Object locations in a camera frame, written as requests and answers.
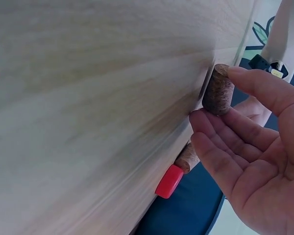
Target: dark blue mat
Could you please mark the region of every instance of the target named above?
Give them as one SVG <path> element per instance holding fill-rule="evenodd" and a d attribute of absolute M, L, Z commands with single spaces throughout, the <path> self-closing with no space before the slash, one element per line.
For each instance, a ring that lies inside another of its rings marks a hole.
<path fill-rule="evenodd" d="M 250 69 L 248 60 L 241 67 Z M 235 89 L 232 106 L 247 95 Z M 271 115 L 266 127 L 277 130 L 277 118 Z M 169 199 L 157 197 L 142 219 L 137 235 L 204 235 L 213 227 L 223 203 L 223 194 L 217 184 L 198 164 L 184 175 Z"/>

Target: cork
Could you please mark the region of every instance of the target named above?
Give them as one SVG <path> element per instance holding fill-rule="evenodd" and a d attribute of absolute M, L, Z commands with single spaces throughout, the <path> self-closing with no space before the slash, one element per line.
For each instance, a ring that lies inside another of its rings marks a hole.
<path fill-rule="evenodd" d="M 174 165 L 189 173 L 200 162 L 192 143 L 186 145 L 180 156 L 175 160 Z"/>
<path fill-rule="evenodd" d="M 212 71 L 202 106 L 214 115 L 224 115 L 231 107 L 234 85 L 227 76 L 229 66 L 217 64 Z"/>

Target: palm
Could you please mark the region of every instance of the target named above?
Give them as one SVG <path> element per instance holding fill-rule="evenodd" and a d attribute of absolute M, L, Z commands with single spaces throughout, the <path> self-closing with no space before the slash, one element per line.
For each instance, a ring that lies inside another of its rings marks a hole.
<path fill-rule="evenodd" d="M 284 216 L 294 213 L 294 165 L 279 132 L 260 127 L 234 109 L 222 117 L 196 111 L 190 119 L 202 155 L 222 158 L 205 166 L 212 176 L 218 178 L 231 168 L 219 186 L 242 221 L 262 233 L 286 234 L 294 224 L 294 217 Z"/>

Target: red cap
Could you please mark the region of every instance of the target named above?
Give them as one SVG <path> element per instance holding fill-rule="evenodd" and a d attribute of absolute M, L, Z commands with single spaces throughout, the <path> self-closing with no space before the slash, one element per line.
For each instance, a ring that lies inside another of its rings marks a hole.
<path fill-rule="evenodd" d="M 181 168 L 171 165 L 162 177 L 155 193 L 162 198 L 168 199 L 182 179 L 183 174 L 184 172 Z"/>

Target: wood grain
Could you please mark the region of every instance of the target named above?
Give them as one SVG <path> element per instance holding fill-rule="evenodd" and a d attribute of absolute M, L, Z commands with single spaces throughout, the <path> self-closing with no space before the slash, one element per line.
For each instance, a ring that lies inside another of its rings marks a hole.
<path fill-rule="evenodd" d="M 0 235 L 125 235 L 252 0 L 0 0 Z"/>

